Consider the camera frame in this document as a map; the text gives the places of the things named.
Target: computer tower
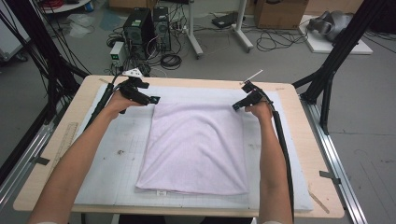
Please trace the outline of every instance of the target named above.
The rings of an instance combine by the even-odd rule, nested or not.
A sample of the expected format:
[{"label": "computer tower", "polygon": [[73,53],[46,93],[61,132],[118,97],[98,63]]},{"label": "computer tower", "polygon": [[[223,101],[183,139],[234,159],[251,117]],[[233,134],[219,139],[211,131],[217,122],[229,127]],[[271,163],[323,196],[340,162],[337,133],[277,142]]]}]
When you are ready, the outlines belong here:
[{"label": "computer tower", "polygon": [[133,50],[139,49],[139,59],[146,60],[156,45],[151,10],[146,7],[133,8],[123,25],[123,33],[129,54],[133,55]]},{"label": "computer tower", "polygon": [[152,14],[155,34],[157,35],[157,49],[171,50],[168,7],[155,7]]}]

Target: cardboard box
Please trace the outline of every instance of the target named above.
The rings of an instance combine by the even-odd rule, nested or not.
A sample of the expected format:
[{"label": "cardboard box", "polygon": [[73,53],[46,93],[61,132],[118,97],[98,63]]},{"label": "cardboard box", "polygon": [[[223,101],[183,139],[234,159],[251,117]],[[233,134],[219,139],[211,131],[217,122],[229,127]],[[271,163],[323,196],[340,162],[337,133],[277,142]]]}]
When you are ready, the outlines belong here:
[{"label": "cardboard box", "polygon": [[283,0],[276,4],[259,0],[254,10],[254,21],[258,28],[297,29],[307,4],[308,0]]},{"label": "cardboard box", "polygon": [[108,0],[108,5],[115,9],[148,7],[152,11],[156,4],[157,0]]},{"label": "cardboard box", "polygon": [[320,16],[325,11],[340,10],[344,13],[356,13],[363,0],[309,0],[305,15]]}]

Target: white towel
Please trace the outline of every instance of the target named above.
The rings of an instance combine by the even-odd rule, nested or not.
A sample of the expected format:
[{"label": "white towel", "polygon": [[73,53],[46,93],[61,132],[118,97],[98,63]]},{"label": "white towel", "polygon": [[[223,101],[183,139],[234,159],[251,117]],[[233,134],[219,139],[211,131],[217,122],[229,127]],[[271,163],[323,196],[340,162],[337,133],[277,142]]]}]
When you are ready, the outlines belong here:
[{"label": "white towel", "polygon": [[136,186],[183,193],[248,193],[241,115],[230,105],[155,105]]}]

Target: white antenna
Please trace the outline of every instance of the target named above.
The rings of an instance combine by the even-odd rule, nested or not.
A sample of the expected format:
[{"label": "white antenna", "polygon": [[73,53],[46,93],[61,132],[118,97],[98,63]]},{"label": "white antenna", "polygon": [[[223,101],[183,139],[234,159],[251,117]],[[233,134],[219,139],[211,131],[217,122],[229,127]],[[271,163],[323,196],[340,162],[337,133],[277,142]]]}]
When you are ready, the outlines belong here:
[{"label": "white antenna", "polygon": [[262,70],[260,70],[258,73],[254,74],[253,76],[248,77],[245,81],[240,82],[239,84],[240,84],[240,85],[243,85],[245,82],[251,80],[252,78],[254,78],[255,76],[257,76],[257,75],[260,74],[261,72],[262,72]]}]

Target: white desk frame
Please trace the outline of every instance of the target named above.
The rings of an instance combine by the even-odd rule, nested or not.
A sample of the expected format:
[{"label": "white desk frame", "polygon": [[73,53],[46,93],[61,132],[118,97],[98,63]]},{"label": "white desk frame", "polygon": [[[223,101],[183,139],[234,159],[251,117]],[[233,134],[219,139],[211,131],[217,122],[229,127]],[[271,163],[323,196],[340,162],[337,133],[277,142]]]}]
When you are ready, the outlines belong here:
[{"label": "white desk frame", "polygon": [[[247,53],[249,53],[250,50],[253,49],[253,45],[250,43],[250,41],[245,36],[245,34],[241,31],[242,20],[244,18],[246,4],[247,4],[247,0],[240,0],[239,9],[238,9],[238,19],[236,21],[236,24],[233,24],[232,27],[233,30],[235,31],[236,36],[238,36],[239,39],[242,41],[242,43],[246,46]],[[189,29],[187,29],[187,36],[189,37],[192,47],[195,50],[197,59],[200,59],[201,56],[204,55],[204,52],[202,51],[201,46],[199,46],[198,41],[194,36],[194,17],[193,17],[194,6],[193,5],[194,5],[194,0],[190,0],[189,2],[190,17],[189,17]]]}]

